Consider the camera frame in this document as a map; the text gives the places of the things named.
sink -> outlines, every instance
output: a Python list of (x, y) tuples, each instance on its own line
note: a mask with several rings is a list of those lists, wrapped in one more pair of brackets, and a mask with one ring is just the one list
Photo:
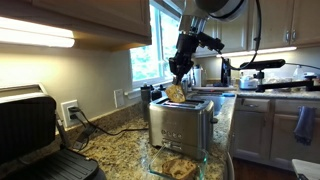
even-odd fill
[(225, 97), (222, 96), (222, 93), (216, 92), (206, 92), (206, 93), (190, 93), (187, 96), (188, 99), (196, 99), (196, 100), (211, 100), (214, 103), (214, 116), (218, 115), (221, 107), (224, 103)]

robotic arm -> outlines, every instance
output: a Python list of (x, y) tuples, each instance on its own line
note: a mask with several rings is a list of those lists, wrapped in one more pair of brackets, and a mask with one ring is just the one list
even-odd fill
[(198, 46), (220, 52), (224, 45), (220, 39), (203, 33), (207, 20), (211, 17), (221, 21), (237, 18), (247, 0), (185, 0), (185, 9), (180, 20), (177, 52), (169, 59), (170, 71), (175, 75), (172, 84), (179, 84), (184, 74), (193, 66), (191, 56)]

stainless steel toaster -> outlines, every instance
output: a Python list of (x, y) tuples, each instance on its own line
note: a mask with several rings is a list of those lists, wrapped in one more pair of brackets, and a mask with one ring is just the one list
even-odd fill
[(199, 149), (209, 150), (213, 138), (213, 102), (186, 100), (171, 102), (167, 97), (149, 105), (149, 138), (153, 146), (166, 146), (197, 158)]

upper cabinet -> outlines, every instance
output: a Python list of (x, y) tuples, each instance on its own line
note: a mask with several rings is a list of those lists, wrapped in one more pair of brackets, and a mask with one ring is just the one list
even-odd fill
[[(247, 47), (247, 34), (248, 34), (248, 22), (249, 22), (249, 4), (244, 12), (235, 20), (231, 22), (222, 22), (214, 19), (209, 19), (205, 31), (207, 35), (213, 38), (221, 39), (221, 42), (225, 45), (222, 49), (222, 53), (244, 51)], [(195, 53), (195, 57), (208, 57), (217, 55), (216, 51), (210, 51), (206, 47), (198, 47)]]
[(149, 0), (0, 0), (0, 16), (70, 29), (75, 48), (116, 51), (151, 44)]
[[(320, 43), (318, 0), (260, 0), (262, 11), (261, 49), (312, 46)], [(254, 8), (252, 39), (257, 36)]]

window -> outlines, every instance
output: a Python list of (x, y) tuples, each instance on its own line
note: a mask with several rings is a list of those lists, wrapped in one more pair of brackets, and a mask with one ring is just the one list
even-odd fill
[(152, 45), (130, 49), (133, 87), (172, 79), (169, 58), (176, 53), (179, 21), (150, 5)]

